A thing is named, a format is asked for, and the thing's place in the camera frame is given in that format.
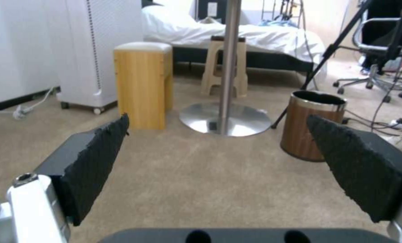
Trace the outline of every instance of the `power strip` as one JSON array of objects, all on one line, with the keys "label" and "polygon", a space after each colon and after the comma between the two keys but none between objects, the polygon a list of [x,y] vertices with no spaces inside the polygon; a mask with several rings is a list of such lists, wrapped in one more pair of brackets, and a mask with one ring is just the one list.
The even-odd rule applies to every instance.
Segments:
[{"label": "power strip", "polygon": [[397,120],[392,120],[390,126],[394,126],[395,129],[402,129],[402,123],[397,123]]}]

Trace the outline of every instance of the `round metal base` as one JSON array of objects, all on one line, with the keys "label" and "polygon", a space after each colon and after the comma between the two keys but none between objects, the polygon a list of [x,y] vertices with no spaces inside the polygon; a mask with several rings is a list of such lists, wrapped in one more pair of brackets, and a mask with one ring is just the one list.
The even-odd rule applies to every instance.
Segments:
[{"label": "round metal base", "polygon": [[[180,112],[180,120],[186,126],[202,133],[221,134],[218,124],[219,103],[191,105]],[[229,137],[246,137],[266,131],[271,126],[270,118],[263,111],[232,104],[229,109],[227,131]]]}]

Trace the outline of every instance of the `trash can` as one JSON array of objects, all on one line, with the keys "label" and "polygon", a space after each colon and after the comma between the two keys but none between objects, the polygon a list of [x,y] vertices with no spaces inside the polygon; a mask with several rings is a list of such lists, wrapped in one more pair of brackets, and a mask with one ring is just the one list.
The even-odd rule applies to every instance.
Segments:
[{"label": "trash can", "polygon": [[289,100],[281,148],[289,155],[301,160],[323,162],[324,156],[306,126],[309,115],[319,115],[341,123],[347,101],[322,92],[295,91]]}]

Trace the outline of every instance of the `cushioned stool top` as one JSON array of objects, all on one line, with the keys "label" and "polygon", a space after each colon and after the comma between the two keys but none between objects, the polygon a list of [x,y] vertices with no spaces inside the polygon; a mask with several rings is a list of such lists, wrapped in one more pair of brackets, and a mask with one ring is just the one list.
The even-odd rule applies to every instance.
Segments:
[{"label": "cushioned stool top", "polygon": [[119,51],[148,51],[148,52],[169,52],[172,50],[172,46],[165,43],[126,43],[114,48]]}]

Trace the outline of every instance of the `black tripod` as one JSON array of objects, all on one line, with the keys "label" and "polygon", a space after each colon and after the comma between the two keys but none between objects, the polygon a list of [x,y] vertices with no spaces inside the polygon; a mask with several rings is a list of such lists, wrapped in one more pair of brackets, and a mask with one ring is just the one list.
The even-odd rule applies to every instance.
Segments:
[{"label": "black tripod", "polygon": [[[312,81],[312,79],[315,77],[315,75],[320,71],[320,69],[324,66],[324,64],[327,62],[327,60],[337,51],[339,48],[343,48],[340,46],[340,44],[343,42],[345,37],[351,32],[352,28],[355,26],[355,24],[361,19],[363,16],[364,12],[369,9],[369,6],[374,2],[375,0],[367,0],[361,8],[358,10],[357,14],[354,15],[354,17],[351,19],[349,24],[346,26],[346,28],[343,30],[343,32],[339,35],[337,40],[328,46],[326,51],[323,54],[323,59],[321,63],[313,70],[310,72],[310,74],[307,75],[306,81],[304,82],[303,86],[300,88],[301,90],[306,90],[307,86],[309,83]],[[388,50],[385,53],[385,58],[386,60],[394,60],[398,57],[400,54],[400,51],[402,50],[402,18],[397,24],[397,28],[394,33],[394,37],[392,38],[392,41],[388,47]],[[275,121],[275,123],[271,126],[272,129],[276,129],[277,125],[281,122],[283,117],[286,115],[287,112],[286,108],[282,114],[279,116],[279,118]]]}]

